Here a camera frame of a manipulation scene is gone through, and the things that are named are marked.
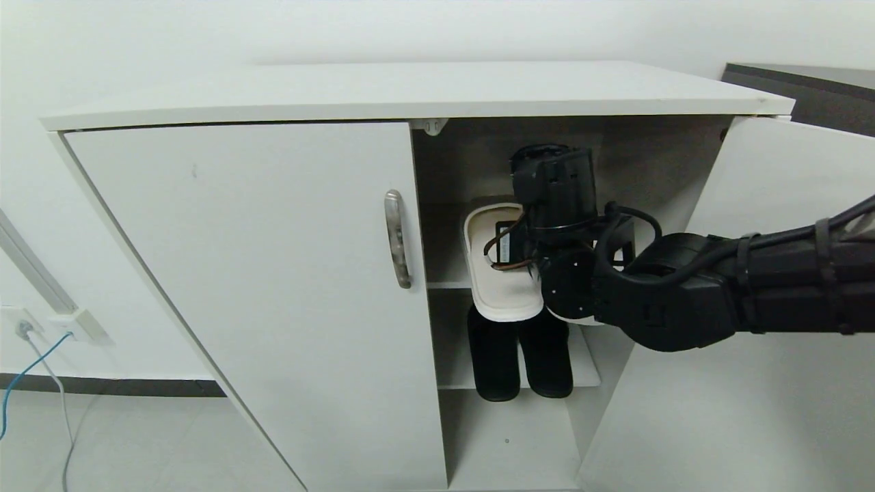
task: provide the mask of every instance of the robotic arm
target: robotic arm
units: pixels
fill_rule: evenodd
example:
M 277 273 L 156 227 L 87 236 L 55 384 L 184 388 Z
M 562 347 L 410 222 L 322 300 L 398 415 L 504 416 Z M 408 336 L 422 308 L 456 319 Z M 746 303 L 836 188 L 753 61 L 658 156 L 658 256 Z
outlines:
M 773 234 L 662 235 L 639 210 L 611 202 L 598 214 L 587 150 L 529 146 L 511 158 L 511 172 L 523 214 L 486 250 L 510 234 L 523 257 L 493 268 L 537 270 L 554 314 L 594 315 L 662 352 L 736 332 L 875 333 L 875 195 Z M 633 217 L 655 231 L 637 256 Z

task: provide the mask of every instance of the baseboard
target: baseboard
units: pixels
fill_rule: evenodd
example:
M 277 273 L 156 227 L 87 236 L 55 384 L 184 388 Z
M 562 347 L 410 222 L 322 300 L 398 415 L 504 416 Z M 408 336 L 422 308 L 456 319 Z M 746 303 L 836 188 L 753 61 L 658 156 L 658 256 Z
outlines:
M 5 389 L 17 376 L 0 373 L 0 389 Z M 85 395 L 117 395 L 124 397 L 225 397 L 215 381 L 204 379 L 101 379 L 95 377 L 59 377 L 67 393 Z M 49 376 L 24 375 L 16 390 L 58 391 Z

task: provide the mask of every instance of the blue cable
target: blue cable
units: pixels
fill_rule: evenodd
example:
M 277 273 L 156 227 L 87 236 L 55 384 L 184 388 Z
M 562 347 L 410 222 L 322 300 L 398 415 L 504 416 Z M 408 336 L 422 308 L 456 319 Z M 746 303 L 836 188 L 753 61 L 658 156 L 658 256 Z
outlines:
M 57 343 L 55 343 L 54 345 L 52 345 L 52 348 L 49 348 L 48 351 L 46 351 L 46 352 L 43 354 L 42 357 L 39 357 L 39 358 L 38 358 L 33 364 L 27 366 L 26 369 L 24 369 L 23 371 L 21 371 L 21 373 L 18 374 L 18 376 L 15 376 L 15 377 L 12 379 L 12 382 L 9 383 L 9 386 L 6 388 L 6 392 L 3 394 L 3 430 L 0 431 L 0 439 L 3 439 L 3 437 L 6 435 L 6 407 L 9 406 L 9 395 L 12 394 L 12 388 L 14 388 L 15 385 L 18 383 L 18 381 L 19 381 L 19 380 L 20 380 L 25 374 L 27 374 L 27 371 L 33 369 L 37 364 L 39 364 L 40 362 L 42 362 L 43 359 L 45 359 L 46 357 L 48 357 L 49 354 L 51 354 L 51 353 L 54 351 L 55 348 L 58 348 L 58 346 L 61 344 L 61 342 L 63 342 L 64 340 L 66 340 L 67 338 L 69 338 L 69 337 L 71 337 L 71 336 L 73 336 L 73 332 L 66 332 L 66 334 L 65 334 L 64 336 L 62 336 L 62 337 L 60 338 L 60 340 L 58 340 Z

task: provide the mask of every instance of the shoe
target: shoe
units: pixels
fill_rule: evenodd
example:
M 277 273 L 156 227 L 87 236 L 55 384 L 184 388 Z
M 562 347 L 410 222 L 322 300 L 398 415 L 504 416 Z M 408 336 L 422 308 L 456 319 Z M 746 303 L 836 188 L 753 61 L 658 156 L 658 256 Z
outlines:
M 474 367 L 474 386 L 483 399 L 506 402 L 520 393 L 520 363 L 516 352 L 516 323 L 483 317 L 468 310 L 468 342 Z
M 516 324 L 532 390 L 546 398 L 569 396 L 574 379 L 568 355 L 568 324 L 546 308 L 531 320 Z

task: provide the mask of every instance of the floor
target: floor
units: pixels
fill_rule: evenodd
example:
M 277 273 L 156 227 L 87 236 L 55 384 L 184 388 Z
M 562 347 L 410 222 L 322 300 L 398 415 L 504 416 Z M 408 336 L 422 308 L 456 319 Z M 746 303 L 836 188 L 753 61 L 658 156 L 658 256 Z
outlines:
M 70 492 L 302 490 L 226 398 L 68 395 L 67 408 Z M 61 491 L 68 445 L 59 395 L 14 391 L 0 490 Z

